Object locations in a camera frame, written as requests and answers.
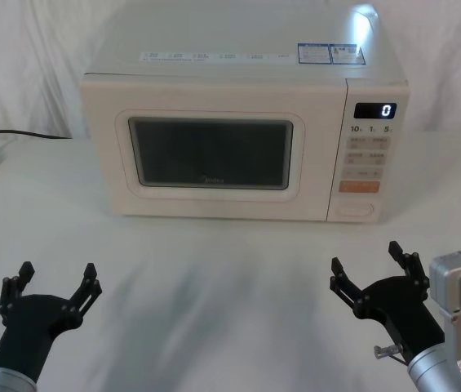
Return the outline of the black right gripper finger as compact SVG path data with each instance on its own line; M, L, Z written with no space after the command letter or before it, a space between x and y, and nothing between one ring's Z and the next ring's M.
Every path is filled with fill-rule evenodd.
M346 275L338 257L331 260L331 271L330 290L348 305L355 315L363 315L365 310L363 292Z
M400 244L393 240L388 245L388 253L392 259L404 270L405 276L412 282L421 301L428 298L430 287L429 278L424 272L420 256L417 252L404 253Z

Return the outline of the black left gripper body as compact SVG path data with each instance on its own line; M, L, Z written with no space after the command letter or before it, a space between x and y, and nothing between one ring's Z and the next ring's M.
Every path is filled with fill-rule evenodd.
M36 382L55 339L80 326L79 305L76 296L2 296L0 315L5 331L0 339L0 368Z

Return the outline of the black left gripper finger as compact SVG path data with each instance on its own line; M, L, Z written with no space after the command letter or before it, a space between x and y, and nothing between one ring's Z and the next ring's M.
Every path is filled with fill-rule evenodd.
M88 263L83 278L76 292L64 304L64 321L66 326L81 326L86 312L102 293L97 271L93 263Z
M35 269L30 261L25 261L16 276L2 279L0 294L0 316L2 324L7 325L8 314L11 312L14 303L21 295L34 276Z

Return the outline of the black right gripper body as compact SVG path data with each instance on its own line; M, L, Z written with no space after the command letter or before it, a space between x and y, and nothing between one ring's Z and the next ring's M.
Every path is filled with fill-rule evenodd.
M392 342L401 347L406 363L445 341L445 333L424 304L429 279L393 276L359 290L353 313L383 325Z

